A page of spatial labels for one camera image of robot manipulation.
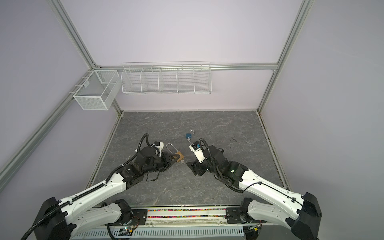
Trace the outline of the brass padlock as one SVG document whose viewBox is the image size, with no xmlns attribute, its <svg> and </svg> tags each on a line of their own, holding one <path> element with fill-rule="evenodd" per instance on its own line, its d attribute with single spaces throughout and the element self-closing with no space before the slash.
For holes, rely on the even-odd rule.
<svg viewBox="0 0 384 240">
<path fill-rule="evenodd" d="M 174 155 L 174 159 L 177 163 L 184 163 L 185 156 L 171 143 L 166 144 L 167 150 Z"/>
</svg>

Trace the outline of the blue padlock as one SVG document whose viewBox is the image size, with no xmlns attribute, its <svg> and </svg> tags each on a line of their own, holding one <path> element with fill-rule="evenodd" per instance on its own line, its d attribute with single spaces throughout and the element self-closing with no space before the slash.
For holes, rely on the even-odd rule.
<svg viewBox="0 0 384 240">
<path fill-rule="evenodd" d="M 186 139 L 187 139 L 187 140 L 188 140 L 188 138 L 189 138 L 189 139 L 192 139 L 192 136 L 193 136 L 194 133 L 195 133 L 194 130 L 190 130 L 188 133 L 186 133 Z"/>
</svg>

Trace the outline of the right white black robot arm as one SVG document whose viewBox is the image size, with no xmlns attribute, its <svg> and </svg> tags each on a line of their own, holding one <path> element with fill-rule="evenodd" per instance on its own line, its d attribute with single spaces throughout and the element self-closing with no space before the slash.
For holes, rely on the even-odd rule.
<svg viewBox="0 0 384 240">
<path fill-rule="evenodd" d="M 291 230 L 301 240 L 318 239 L 323 215 L 315 195 L 301 195 L 275 185 L 248 167 L 229 161 L 215 146 L 203 147 L 194 142 L 189 148 L 196 156 L 195 161 L 187 163 L 194 175 L 212 173 L 231 190 L 248 192 L 266 201 L 262 204 L 245 198 L 237 209 L 239 222 L 266 221 Z"/>
</svg>

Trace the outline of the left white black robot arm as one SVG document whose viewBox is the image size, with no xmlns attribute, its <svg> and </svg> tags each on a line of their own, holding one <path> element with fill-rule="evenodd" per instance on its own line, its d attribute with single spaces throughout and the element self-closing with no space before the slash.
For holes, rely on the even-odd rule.
<svg viewBox="0 0 384 240">
<path fill-rule="evenodd" d="M 144 175 L 168 170 L 176 163 L 177 157 L 156 145 L 138 148 L 128 161 L 97 185 L 61 200 L 52 197 L 44 201 L 22 239 L 34 234 L 38 240 L 70 240 L 101 225 L 129 223 L 133 214 L 125 200 L 117 200 L 100 209 L 95 209 L 95 206 L 140 183 Z"/>
</svg>

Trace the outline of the white mesh box basket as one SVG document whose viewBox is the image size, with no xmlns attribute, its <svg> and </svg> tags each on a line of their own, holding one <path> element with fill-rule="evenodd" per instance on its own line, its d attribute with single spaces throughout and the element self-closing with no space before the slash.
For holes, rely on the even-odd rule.
<svg viewBox="0 0 384 240">
<path fill-rule="evenodd" d="M 74 93 L 74 99 L 83 110 L 107 111 L 121 86 L 118 71 L 93 70 Z"/>
</svg>

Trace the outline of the aluminium front rail frame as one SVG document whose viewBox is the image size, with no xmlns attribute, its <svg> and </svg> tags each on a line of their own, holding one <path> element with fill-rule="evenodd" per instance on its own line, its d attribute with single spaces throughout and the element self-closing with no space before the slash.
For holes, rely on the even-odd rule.
<svg viewBox="0 0 384 240">
<path fill-rule="evenodd" d="M 127 228 L 129 232 L 137 228 L 147 227 L 196 227 L 208 226 L 247 226 L 260 228 L 263 224 L 228 224 L 226 208 L 239 208 L 235 206 L 213 207 L 182 207 L 182 208 L 129 208 L 123 204 L 112 203 L 110 205 L 93 208 L 81 214 L 73 214 L 67 209 L 61 209 L 67 226 L 73 236 L 101 226 L 109 228 Z M 148 209 L 146 224 L 143 226 L 111 226 L 123 213 L 129 213 L 133 209 Z"/>
</svg>

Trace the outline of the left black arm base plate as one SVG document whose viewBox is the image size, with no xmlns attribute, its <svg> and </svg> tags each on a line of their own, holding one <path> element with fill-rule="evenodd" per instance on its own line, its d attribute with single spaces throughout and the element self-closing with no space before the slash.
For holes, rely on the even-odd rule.
<svg viewBox="0 0 384 240">
<path fill-rule="evenodd" d="M 143 226 L 146 224 L 148 209 L 133 209 L 129 213 L 123 213 L 120 218 L 111 223 L 111 226 Z"/>
</svg>

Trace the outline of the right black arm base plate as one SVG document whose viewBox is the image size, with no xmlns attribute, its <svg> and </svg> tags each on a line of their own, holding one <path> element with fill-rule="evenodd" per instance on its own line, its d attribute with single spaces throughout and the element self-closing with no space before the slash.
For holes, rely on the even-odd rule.
<svg viewBox="0 0 384 240">
<path fill-rule="evenodd" d="M 252 219 L 247 213 L 242 212 L 240 208 L 226 208 L 226 219 L 228 224 L 260 224 L 260 220 Z"/>
</svg>

